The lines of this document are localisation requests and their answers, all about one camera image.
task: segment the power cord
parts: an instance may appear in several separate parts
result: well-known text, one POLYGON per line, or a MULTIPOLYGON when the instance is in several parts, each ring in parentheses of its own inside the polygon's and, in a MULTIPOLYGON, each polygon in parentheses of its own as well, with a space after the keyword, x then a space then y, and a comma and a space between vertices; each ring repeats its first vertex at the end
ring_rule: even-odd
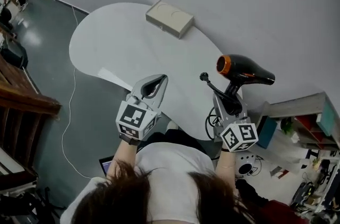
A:
POLYGON ((212 107, 212 109, 210 110, 209 115, 207 116, 206 122, 205 122, 206 133, 207 133, 207 136, 209 137, 210 140, 214 140, 214 137, 211 137, 211 135, 209 134, 209 131, 208 131, 208 123, 209 123, 209 125, 210 125, 211 127, 214 128, 214 126, 215 126, 216 123, 218 122, 218 117, 217 117, 217 115, 213 115, 213 114, 212 114, 212 113, 213 113, 213 110, 214 110, 214 107, 212 107), (211 117, 215 117, 215 119, 214 119, 213 122, 210 121, 210 118, 211 118, 211 117))
POLYGON ((307 175, 306 172, 304 172, 304 173, 302 174, 302 178, 306 181, 306 183, 308 183, 308 180, 309 180, 311 183, 313 183, 313 181, 312 181, 310 178, 308 178, 308 175, 307 175))
MULTIPOLYGON (((73 6, 72 7, 72 10, 73 10, 73 15, 74 15, 74 18, 75 18, 75 21, 76 21, 76 26, 78 27, 78 19, 77 17, 75 16, 75 12, 74 12, 74 8, 73 6)), ((70 101, 69 101, 69 123, 66 127, 66 129, 64 130, 63 132, 63 135, 62 135, 62 150, 63 150, 63 154, 64 154, 64 157, 65 159, 69 162, 69 164, 73 167, 73 169, 82 177, 86 178, 86 179, 92 179, 91 177, 88 177, 88 176, 85 176, 83 174, 81 174, 75 167, 74 165, 69 161, 69 159, 67 158, 66 154, 65 154, 65 151, 64 151, 64 135, 67 131, 67 129, 69 128, 70 126, 70 123, 71 123, 71 101, 72 101, 72 98, 73 98, 73 95, 75 93, 75 88, 77 87, 77 83, 76 83, 76 80, 75 80, 75 67, 74 67, 74 71, 73 71, 73 79, 74 79, 74 89, 73 89, 73 92, 72 92, 72 95, 71 95, 71 98, 70 98, 70 101)))
POLYGON ((253 176, 253 177, 259 175, 259 174, 261 173, 261 171, 262 171, 262 160, 263 160, 263 158, 262 158, 262 157, 259 157, 259 156, 256 156, 255 161, 256 161, 256 160, 260 161, 260 170, 259 170, 259 172, 257 172, 257 173, 254 175, 254 172, 256 172, 256 171, 259 169, 258 167, 255 167, 256 169, 255 169, 254 172, 251 174, 251 176, 253 176))

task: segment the brown hair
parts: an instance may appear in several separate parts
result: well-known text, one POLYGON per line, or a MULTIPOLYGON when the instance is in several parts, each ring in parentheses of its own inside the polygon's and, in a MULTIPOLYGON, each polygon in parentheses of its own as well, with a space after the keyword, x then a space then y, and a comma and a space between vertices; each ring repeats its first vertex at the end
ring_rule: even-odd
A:
POLYGON ((147 223, 150 172, 135 172, 125 162, 118 165, 110 181, 98 184, 81 200, 71 223, 147 223))
MULTIPOLYGON (((119 162, 118 165, 119 171, 110 182, 98 184, 94 191, 82 199, 74 213, 72 224, 147 223, 150 197, 148 177, 151 171, 136 172, 132 166, 124 162, 119 162)), ((231 187, 216 175, 200 173, 189 175, 199 191, 197 218, 200 224, 266 223, 258 208, 244 201, 240 203, 235 199, 231 187)))

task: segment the wooden railing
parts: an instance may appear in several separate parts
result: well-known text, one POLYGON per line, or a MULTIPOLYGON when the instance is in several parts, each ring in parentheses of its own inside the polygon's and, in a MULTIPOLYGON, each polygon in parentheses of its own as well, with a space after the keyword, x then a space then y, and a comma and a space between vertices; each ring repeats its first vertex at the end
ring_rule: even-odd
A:
POLYGON ((44 123, 60 107, 36 93, 24 71, 0 56, 0 147, 24 168, 31 169, 44 123))

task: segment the wristwatch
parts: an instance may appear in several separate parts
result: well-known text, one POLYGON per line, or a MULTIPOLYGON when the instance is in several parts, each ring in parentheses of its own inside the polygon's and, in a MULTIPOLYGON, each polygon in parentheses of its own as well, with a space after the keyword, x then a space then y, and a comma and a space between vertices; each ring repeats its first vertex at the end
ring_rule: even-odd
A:
POLYGON ((122 133, 119 135, 119 138, 124 140, 129 145, 139 145, 140 144, 140 140, 130 138, 130 137, 128 137, 128 136, 126 136, 125 134, 122 134, 122 133))

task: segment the white tabletop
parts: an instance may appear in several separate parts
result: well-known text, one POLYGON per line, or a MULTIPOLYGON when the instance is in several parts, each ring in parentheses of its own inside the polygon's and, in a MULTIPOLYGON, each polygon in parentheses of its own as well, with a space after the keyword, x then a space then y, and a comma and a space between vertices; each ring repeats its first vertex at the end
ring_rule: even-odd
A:
POLYGON ((212 84, 224 91, 229 81, 216 72, 222 53, 195 27, 180 40, 161 31, 146 21, 149 8, 116 3, 89 14, 71 38, 71 61, 79 71, 128 90, 144 77, 166 74, 160 109, 192 137, 208 140, 205 119, 213 91, 199 76, 208 72, 212 84))

